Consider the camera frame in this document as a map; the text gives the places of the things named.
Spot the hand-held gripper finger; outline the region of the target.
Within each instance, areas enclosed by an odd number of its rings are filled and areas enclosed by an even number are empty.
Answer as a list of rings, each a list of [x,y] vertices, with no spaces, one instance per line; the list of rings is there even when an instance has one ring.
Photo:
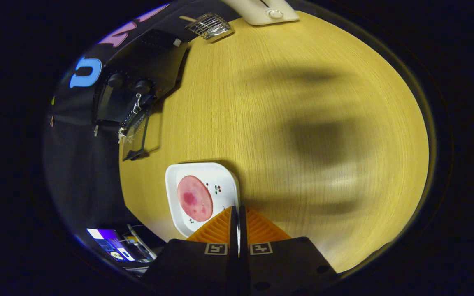
[[[239,294],[318,296],[339,275],[306,236],[291,237],[257,210],[239,209]]]
[[[234,206],[186,240],[172,239],[142,277],[153,296],[236,296],[239,216]]]

